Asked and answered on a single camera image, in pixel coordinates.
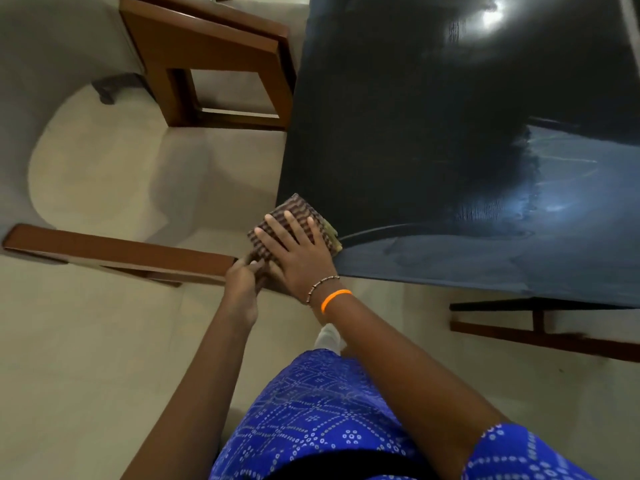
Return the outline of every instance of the person's right hand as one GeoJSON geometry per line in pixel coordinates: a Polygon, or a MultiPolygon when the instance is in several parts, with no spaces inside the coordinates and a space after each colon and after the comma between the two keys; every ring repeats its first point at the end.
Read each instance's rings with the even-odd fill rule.
{"type": "MultiPolygon", "coordinates": [[[[284,284],[292,296],[300,300],[300,302],[306,303],[308,293],[313,285],[327,276],[337,274],[337,272],[315,220],[312,217],[307,219],[314,238],[314,241],[311,242],[290,211],[286,210],[284,217],[291,226],[295,239],[272,215],[267,214],[264,217],[269,227],[273,229],[278,239],[284,244],[284,247],[260,227],[256,227],[254,231],[258,239],[276,256],[282,266],[279,267],[276,263],[270,261],[269,273],[284,284]]],[[[331,293],[331,291],[326,291],[339,289],[340,286],[337,283],[332,283],[336,281],[328,280],[318,286],[312,295],[311,306],[314,306],[322,295],[331,293]]]]}

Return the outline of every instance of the bracelet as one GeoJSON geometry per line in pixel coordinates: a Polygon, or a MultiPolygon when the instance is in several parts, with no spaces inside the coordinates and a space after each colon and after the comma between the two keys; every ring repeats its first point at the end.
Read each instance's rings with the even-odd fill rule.
{"type": "Polygon", "coordinates": [[[322,302],[322,306],[320,307],[320,311],[322,312],[323,315],[324,315],[324,309],[329,304],[329,302],[331,302],[333,298],[341,294],[353,294],[353,293],[349,290],[338,290],[338,291],[334,291],[333,293],[331,293],[331,295],[324,298],[324,301],[322,302]]]}
{"type": "Polygon", "coordinates": [[[316,291],[316,288],[318,288],[318,286],[320,286],[322,283],[324,283],[327,280],[339,280],[339,279],[340,279],[340,276],[338,276],[337,274],[334,274],[333,276],[327,276],[326,278],[322,278],[315,285],[311,286],[311,290],[307,295],[307,304],[309,304],[309,302],[311,301],[311,295],[314,291],[316,291]]]}

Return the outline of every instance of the dining table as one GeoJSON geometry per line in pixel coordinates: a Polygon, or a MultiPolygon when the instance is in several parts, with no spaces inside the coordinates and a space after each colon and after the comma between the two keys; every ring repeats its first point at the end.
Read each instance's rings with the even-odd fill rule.
{"type": "Polygon", "coordinates": [[[277,203],[340,274],[640,306],[637,0],[310,0],[277,203]]]}

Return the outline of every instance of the orange bracelet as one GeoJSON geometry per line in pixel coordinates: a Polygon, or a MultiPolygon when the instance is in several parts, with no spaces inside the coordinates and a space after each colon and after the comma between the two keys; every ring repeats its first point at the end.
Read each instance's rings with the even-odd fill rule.
{"type": "Polygon", "coordinates": [[[353,294],[353,293],[351,291],[349,291],[349,290],[338,290],[338,291],[334,291],[333,293],[331,293],[331,295],[329,295],[326,298],[324,298],[324,301],[322,302],[322,306],[320,307],[320,311],[322,311],[323,315],[324,315],[324,309],[329,304],[329,302],[333,298],[335,298],[336,296],[341,295],[341,294],[353,294]]]}

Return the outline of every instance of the blue dress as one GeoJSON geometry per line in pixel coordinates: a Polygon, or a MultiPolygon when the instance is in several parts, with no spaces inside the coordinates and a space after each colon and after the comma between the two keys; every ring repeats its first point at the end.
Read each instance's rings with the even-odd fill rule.
{"type": "MultiPolygon", "coordinates": [[[[262,391],[220,452],[209,478],[260,480],[297,458],[345,449],[392,452],[425,463],[357,361],[326,349],[313,350],[297,357],[262,391]]],[[[482,435],[461,478],[593,477],[526,428],[504,424],[482,435]]]]}

